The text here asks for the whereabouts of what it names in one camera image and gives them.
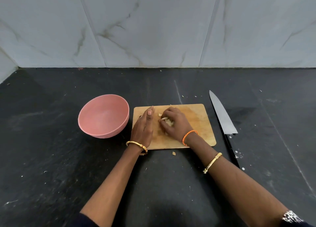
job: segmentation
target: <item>sleeve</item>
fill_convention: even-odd
[[[293,211],[287,211],[281,220],[280,227],[313,227],[298,217]]]
[[[69,225],[69,227],[99,227],[95,222],[89,219],[82,213],[77,214],[74,221]]]

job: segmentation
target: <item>orange bracelet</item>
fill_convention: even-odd
[[[184,143],[184,139],[186,138],[186,136],[187,136],[189,133],[192,133],[192,132],[195,132],[196,134],[198,134],[198,132],[197,132],[196,130],[191,130],[191,131],[189,131],[188,133],[186,133],[185,136],[184,136],[183,139],[182,139],[182,144],[183,144],[183,145],[187,146],[187,145]]]

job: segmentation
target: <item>gold bracelet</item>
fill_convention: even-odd
[[[142,147],[142,148],[145,150],[145,153],[140,153],[140,156],[144,156],[144,155],[147,154],[148,150],[147,150],[147,148],[146,148],[145,146],[143,146],[142,144],[139,144],[139,143],[137,143],[137,142],[135,142],[135,141],[127,141],[127,142],[126,142],[126,145],[128,146],[129,143],[133,143],[133,144],[139,145],[140,147]]]
[[[211,165],[222,155],[222,153],[218,153],[215,158],[211,161],[211,163],[203,170],[203,173],[206,174],[206,172],[209,170]]]

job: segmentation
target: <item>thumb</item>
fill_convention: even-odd
[[[152,110],[148,110],[147,114],[146,114],[146,127],[145,129],[148,132],[152,132],[153,131],[153,111]]]
[[[158,119],[158,122],[160,123],[160,126],[162,127],[162,129],[167,132],[168,134],[170,134],[172,132],[172,127],[170,125],[168,125],[164,120],[162,119]]]

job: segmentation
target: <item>chef's knife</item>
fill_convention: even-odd
[[[224,106],[222,105],[220,100],[216,97],[216,95],[214,95],[214,93],[211,91],[210,91],[210,98],[211,98],[213,107],[215,109],[215,113],[217,115],[218,121],[219,121],[221,128],[223,130],[226,142],[228,144],[229,152],[231,154],[232,161],[239,168],[239,164],[238,164],[238,161],[236,159],[235,152],[233,149],[234,134],[237,134],[238,132],[237,132],[234,124],[232,123],[230,117],[228,116]]]

